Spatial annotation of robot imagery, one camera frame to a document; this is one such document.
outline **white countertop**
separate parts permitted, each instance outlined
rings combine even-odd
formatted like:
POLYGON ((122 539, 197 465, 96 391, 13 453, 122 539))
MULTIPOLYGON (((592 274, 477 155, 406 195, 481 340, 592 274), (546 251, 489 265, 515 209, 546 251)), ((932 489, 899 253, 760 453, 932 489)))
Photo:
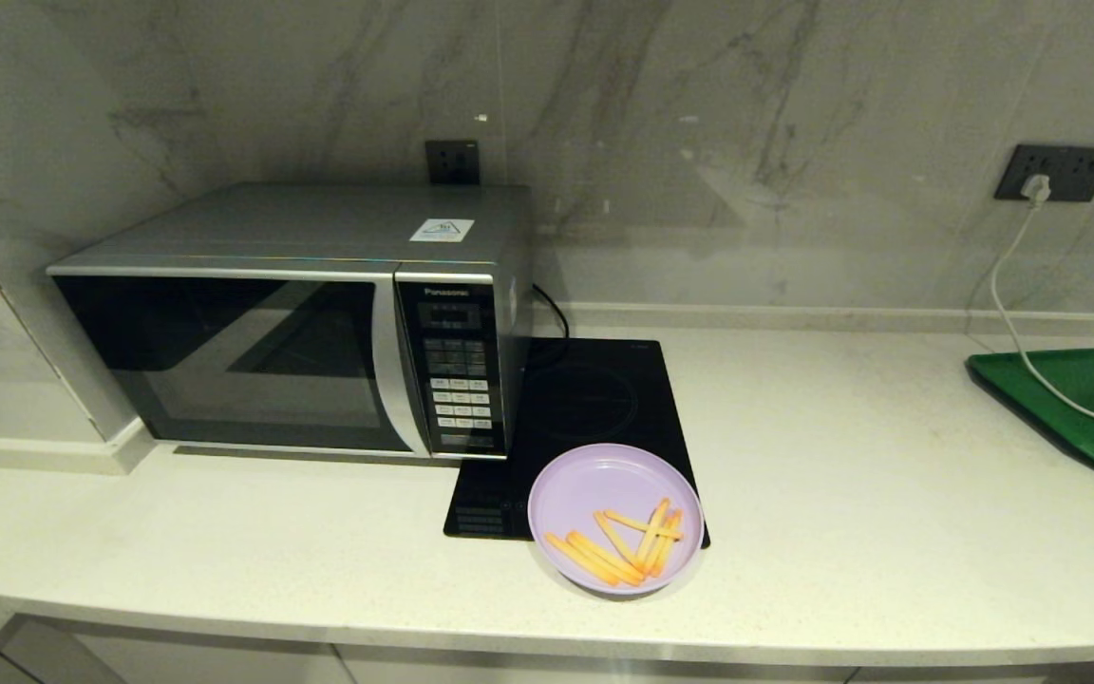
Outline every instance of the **white countertop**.
POLYGON ((580 333, 664 346, 712 546, 663 592, 603 601, 528 543, 443 536, 453 468, 161 448, 127 477, 0 471, 0 624, 781 665, 1094 659, 1094 472, 969 381, 965 357, 1004 338, 580 333))

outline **black induction cooktop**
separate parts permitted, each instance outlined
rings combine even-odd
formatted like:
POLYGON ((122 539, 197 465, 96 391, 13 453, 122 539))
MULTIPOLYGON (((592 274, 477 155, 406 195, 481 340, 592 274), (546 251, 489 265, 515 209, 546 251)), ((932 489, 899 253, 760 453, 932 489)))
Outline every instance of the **black induction cooktop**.
MULTIPOLYGON (((508 459, 461 464, 447 536, 529 540, 526 499, 535 477, 565 451, 596 442, 650 451, 699 492, 660 343, 535 338, 516 420, 508 459)), ((702 548, 709 545, 705 529, 702 548)))

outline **microwave control panel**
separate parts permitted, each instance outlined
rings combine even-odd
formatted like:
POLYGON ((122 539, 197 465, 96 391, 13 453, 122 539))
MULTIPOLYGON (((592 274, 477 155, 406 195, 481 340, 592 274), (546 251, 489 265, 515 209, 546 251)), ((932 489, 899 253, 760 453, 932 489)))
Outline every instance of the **microwave control panel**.
POLYGON ((399 282, 433 453, 505 454, 500 359, 490 285, 399 282))

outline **black wall socket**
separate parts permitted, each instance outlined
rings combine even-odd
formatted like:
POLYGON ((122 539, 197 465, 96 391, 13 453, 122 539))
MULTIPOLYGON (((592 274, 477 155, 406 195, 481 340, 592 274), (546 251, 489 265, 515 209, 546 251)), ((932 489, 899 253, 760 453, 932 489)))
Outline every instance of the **black wall socket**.
POLYGON ((1049 176, 1050 202, 1090 202, 1094 198, 1094 148, 1016 144, 994 199, 1027 199, 1020 189, 1038 173, 1049 176))
POLYGON ((479 185, 479 143, 474 140, 426 140, 429 182, 434 185, 479 185))

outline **baseboard trim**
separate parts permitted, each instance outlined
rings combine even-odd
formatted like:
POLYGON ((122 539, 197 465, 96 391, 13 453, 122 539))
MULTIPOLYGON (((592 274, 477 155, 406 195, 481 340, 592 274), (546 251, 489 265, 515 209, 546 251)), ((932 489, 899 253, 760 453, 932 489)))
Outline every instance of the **baseboard trim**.
POLYGON ((154 439, 142 420, 133 419, 100 444, 0 437, 0 467, 129 475, 153 448, 154 439))
MULTIPOLYGON (((1005 335, 998 313, 954 309, 857 309, 799 306, 700 306, 700 304, 561 303, 573 331, 585 327, 687 327, 812 329, 828 333, 929 333, 1005 335)), ((1094 314, 1014 312, 1021 334, 1094 337, 1094 314)), ((535 303, 535 328, 550 334, 555 314, 535 303)))

